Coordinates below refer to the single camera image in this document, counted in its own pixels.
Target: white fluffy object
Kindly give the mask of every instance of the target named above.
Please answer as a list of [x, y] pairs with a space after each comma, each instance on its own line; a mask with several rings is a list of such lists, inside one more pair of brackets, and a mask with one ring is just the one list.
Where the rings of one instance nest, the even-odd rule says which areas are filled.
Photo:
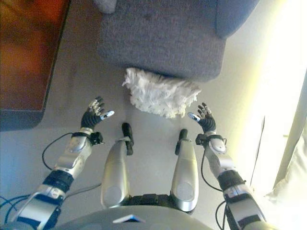
[[130, 101], [144, 112], [166, 118], [183, 117], [186, 107], [196, 101], [201, 89], [193, 82], [145, 72], [136, 68], [126, 70], [126, 85], [131, 90]]

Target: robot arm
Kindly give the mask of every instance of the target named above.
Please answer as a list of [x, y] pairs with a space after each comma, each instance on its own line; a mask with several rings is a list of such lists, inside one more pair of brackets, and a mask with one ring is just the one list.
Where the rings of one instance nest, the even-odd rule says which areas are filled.
[[204, 134], [199, 134], [196, 144], [205, 148], [205, 156], [210, 165], [211, 172], [218, 180], [224, 199], [226, 201], [226, 215], [232, 230], [248, 229], [249, 226], [258, 225], [259, 230], [271, 230], [272, 226], [266, 219], [253, 198], [250, 188], [245, 185], [235, 165], [226, 153], [222, 136], [216, 134], [216, 124], [212, 113], [205, 103], [199, 105], [200, 117], [188, 113], [188, 116], [198, 122]]
[[82, 117], [80, 131], [73, 133], [54, 169], [14, 216], [12, 227], [26, 224], [43, 230], [55, 226], [66, 193], [82, 172], [92, 153], [92, 145], [102, 143], [101, 134], [93, 133], [95, 125], [114, 114], [113, 111], [103, 113], [103, 105], [101, 97], [91, 101]]

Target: sofa cushion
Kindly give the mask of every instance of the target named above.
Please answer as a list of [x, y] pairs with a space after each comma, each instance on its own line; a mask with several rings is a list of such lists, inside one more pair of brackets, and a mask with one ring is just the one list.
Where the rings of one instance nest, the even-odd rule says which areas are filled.
[[215, 0], [118, 0], [115, 13], [103, 16], [98, 53], [122, 67], [211, 80], [225, 46], [215, 11]]

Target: robotic finger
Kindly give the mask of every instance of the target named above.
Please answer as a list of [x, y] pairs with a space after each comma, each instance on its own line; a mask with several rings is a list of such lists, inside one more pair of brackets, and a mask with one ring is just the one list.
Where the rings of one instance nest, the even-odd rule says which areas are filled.
[[103, 120], [111, 117], [112, 115], [114, 115], [114, 113], [115, 112], [113, 110], [107, 111], [104, 114], [100, 115], [100, 119], [103, 121]]
[[196, 121], [197, 123], [201, 120], [201, 118], [197, 115], [195, 115], [194, 113], [192, 112], [188, 112], [188, 116], [189, 118], [193, 119], [194, 121]]
[[100, 116], [101, 113], [104, 111], [103, 106], [105, 105], [102, 103], [102, 97], [98, 96], [94, 100], [92, 100], [87, 108], [92, 115]]
[[200, 110], [198, 112], [200, 113], [202, 118], [212, 118], [212, 113], [210, 108], [203, 102], [201, 105], [198, 106]]

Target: black strap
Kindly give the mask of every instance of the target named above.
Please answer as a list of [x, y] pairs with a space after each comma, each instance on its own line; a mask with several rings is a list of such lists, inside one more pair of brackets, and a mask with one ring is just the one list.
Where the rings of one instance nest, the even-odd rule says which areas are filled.
[[249, 216], [238, 221], [241, 228], [245, 228], [250, 223], [261, 221], [258, 215]]
[[87, 137], [90, 139], [90, 135], [88, 135], [87, 133], [83, 133], [83, 132], [76, 132], [76, 133], [73, 133], [71, 138], [73, 137]]
[[227, 170], [217, 177], [223, 191], [235, 185], [245, 184], [239, 173], [235, 170]]
[[213, 134], [210, 135], [206, 138], [205, 143], [208, 144], [210, 142], [211, 139], [220, 139], [220, 140], [224, 140], [223, 137], [221, 135], [218, 134]]

